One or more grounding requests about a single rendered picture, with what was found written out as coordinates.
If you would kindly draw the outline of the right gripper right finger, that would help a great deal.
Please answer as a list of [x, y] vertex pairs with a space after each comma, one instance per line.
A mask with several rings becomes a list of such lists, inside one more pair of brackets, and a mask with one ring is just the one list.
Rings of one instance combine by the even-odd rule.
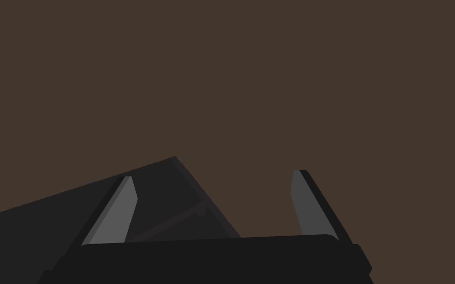
[[331, 235], [352, 244], [345, 227], [307, 170], [294, 170], [291, 199], [303, 235]]

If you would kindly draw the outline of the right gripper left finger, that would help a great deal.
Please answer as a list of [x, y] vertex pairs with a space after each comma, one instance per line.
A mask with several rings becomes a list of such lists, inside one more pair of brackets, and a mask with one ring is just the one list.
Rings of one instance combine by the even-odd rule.
[[137, 202], [132, 177], [117, 177], [74, 239], [73, 247], [123, 243]]

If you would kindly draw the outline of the dark grey table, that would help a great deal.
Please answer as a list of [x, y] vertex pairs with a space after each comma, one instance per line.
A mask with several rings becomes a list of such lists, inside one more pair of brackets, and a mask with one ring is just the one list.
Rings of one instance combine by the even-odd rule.
[[181, 161], [170, 157], [0, 212], [0, 284], [38, 284], [124, 177], [132, 178], [138, 197], [127, 241], [239, 237]]

